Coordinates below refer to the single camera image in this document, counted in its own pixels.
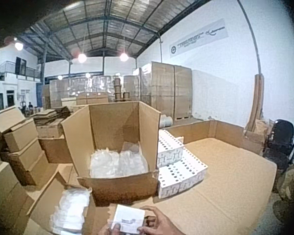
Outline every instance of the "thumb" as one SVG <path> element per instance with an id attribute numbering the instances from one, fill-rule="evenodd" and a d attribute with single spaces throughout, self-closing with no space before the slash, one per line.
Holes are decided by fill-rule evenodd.
<path id="1" fill-rule="evenodd" d="M 149 235 L 155 235 L 156 234 L 156 230 L 149 228 L 149 227 L 139 227 L 137 229 L 139 232 L 141 233 L 145 233 L 145 234 L 149 234 Z"/>
<path id="2" fill-rule="evenodd" d="M 111 231 L 111 235 L 120 235 L 120 229 L 121 229 L 121 225 L 116 224 Z"/>

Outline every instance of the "hand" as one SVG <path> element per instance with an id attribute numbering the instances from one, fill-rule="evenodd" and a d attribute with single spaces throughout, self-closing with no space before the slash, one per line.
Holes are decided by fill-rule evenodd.
<path id="1" fill-rule="evenodd" d="M 116 224 L 113 229 L 111 230 L 109 228 L 109 225 L 106 224 L 98 233 L 98 235 L 120 235 L 121 232 L 120 232 L 120 229 L 121 229 L 121 225 L 120 224 Z"/>
<path id="2" fill-rule="evenodd" d="M 147 219 L 148 227 L 144 226 L 138 228 L 140 234 L 185 235 L 158 208 L 146 206 L 142 207 L 141 209 L 152 211 L 156 217 L 151 216 Z"/>

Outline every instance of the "white wall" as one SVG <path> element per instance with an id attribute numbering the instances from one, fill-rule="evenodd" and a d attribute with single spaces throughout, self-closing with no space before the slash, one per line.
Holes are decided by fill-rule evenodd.
<path id="1" fill-rule="evenodd" d="M 11 61 L 15 63 L 16 57 L 20 57 L 21 59 L 26 60 L 27 67 L 36 69 L 38 60 L 37 56 L 29 53 L 25 49 L 18 51 L 14 47 L 14 44 L 0 48 L 0 65 L 5 61 Z"/>
<path id="2" fill-rule="evenodd" d="M 255 31 L 265 77 L 264 115 L 294 123 L 294 30 L 280 1 L 242 0 Z M 170 44 L 219 19 L 229 37 L 170 58 Z M 245 127 L 258 73 L 248 24 L 236 0 L 212 0 L 162 36 L 163 63 L 193 69 L 193 116 Z M 159 40 L 138 57 L 160 61 Z"/>
<path id="3" fill-rule="evenodd" d="M 29 90 L 29 94 L 26 95 L 26 106 L 31 102 L 33 106 L 37 106 L 36 97 L 36 83 L 34 81 L 26 81 L 24 76 L 18 78 L 15 74 L 6 73 L 4 81 L 0 81 L 0 93 L 3 94 L 3 105 L 7 107 L 7 93 L 6 91 L 14 90 L 14 103 L 20 107 L 21 98 L 18 94 L 21 94 L 21 90 Z"/>
<path id="4" fill-rule="evenodd" d="M 119 57 L 106 57 L 104 64 L 104 75 L 129 75 L 136 68 L 135 59 L 129 58 L 128 61 L 122 62 Z M 102 71 L 102 57 L 89 57 L 86 62 L 81 64 L 77 59 L 73 59 L 71 73 L 79 72 L 96 72 Z M 45 77 L 69 73 L 69 62 L 59 60 L 48 62 L 45 65 Z"/>

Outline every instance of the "warehouse ceiling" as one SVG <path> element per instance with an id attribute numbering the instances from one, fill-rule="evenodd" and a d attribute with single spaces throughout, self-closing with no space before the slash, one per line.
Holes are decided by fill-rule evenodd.
<path id="1" fill-rule="evenodd" d="M 182 18 L 209 0 L 84 0 L 50 14 L 18 35 L 47 61 L 87 56 L 138 57 Z"/>

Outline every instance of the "white box with black dots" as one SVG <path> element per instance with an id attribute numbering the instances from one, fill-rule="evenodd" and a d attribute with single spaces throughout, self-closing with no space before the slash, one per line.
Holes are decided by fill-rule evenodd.
<path id="1" fill-rule="evenodd" d="M 159 198 L 185 191 L 204 179 L 208 166 L 185 147 L 182 159 L 159 168 Z"/>
<path id="2" fill-rule="evenodd" d="M 157 167 L 182 159 L 184 144 L 166 130 L 159 130 Z"/>

